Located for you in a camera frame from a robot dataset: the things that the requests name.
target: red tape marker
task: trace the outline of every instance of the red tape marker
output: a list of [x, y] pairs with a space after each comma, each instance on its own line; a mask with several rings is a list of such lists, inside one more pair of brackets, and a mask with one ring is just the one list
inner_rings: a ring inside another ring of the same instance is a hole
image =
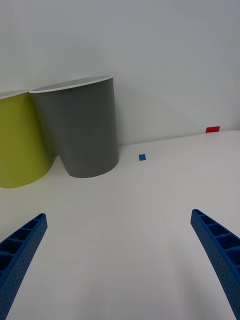
[[206, 134], [209, 134], [210, 132], [219, 132], [220, 126], [209, 126], [206, 128]]

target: bucket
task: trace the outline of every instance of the bucket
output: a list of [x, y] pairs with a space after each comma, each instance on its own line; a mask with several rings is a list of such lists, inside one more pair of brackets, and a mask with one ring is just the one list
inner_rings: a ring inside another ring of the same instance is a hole
[[36, 181], [50, 169], [39, 116], [24, 90], [0, 93], [0, 187]]
[[95, 177], [117, 165], [113, 75], [50, 84], [30, 93], [70, 176]]

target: white table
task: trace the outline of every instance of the white table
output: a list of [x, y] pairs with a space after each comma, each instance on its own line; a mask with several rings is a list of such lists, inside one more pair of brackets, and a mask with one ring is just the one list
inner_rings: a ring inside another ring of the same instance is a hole
[[[7, 320], [233, 320], [190, 225], [240, 236], [240, 132], [123, 146], [105, 175], [0, 189], [0, 241], [41, 212], [48, 229]], [[146, 161], [138, 155], [145, 153]]]

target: gray plastic bin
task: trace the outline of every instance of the gray plastic bin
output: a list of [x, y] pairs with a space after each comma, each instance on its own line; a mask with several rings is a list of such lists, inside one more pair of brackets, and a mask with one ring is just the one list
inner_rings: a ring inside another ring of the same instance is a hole
[[70, 176], [105, 174], [119, 161], [112, 75], [30, 90]]

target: yellow bucket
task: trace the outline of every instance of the yellow bucket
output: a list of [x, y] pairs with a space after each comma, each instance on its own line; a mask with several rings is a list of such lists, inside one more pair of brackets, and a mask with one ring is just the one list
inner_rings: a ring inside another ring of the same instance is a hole
[[51, 161], [40, 119], [27, 91], [0, 93], [0, 187], [16, 188], [44, 176]]

